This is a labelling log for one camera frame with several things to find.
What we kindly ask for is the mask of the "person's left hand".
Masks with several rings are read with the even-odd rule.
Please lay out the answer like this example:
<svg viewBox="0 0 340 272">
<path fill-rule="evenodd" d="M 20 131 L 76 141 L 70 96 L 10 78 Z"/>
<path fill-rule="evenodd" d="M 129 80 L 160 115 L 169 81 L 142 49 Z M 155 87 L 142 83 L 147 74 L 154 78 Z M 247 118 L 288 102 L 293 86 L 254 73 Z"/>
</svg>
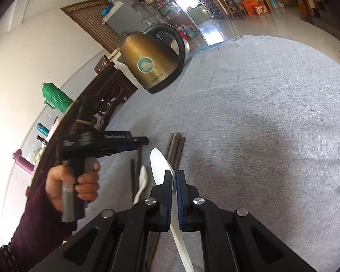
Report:
<svg viewBox="0 0 340 272">
<path fill-rule="evenodd" d="M 47 175 L 45 191 L 46 195 L 55 210 L 62 212 L 62 184 L 68 184 L 76 190 L 79 199 L 87 203 L 94 202 L 98 197 L 99 172 L 101 165 L 94 162 L 92 169 L 80 177 L 75 178 L 72 169 L 67 165 L 52 167 Z"/>
</svg>

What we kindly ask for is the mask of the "dark red sleeved left forearm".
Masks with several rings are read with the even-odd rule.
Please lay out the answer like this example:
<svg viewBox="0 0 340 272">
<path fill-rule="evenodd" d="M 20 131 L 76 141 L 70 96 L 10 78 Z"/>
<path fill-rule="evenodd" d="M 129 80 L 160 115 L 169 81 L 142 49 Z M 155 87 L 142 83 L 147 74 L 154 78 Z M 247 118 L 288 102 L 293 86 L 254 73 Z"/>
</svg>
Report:
<svg viewBox="0 0 340 272">
<path fill-rule="evenodd" d="M 5 271 L 29 271 L 76 228 L 75 222 L 62 222 L 62 213 L 49 201 L 42 184 L 27 204 L 11 241 L 0 247 L 0 264 Z"/>
</svg>

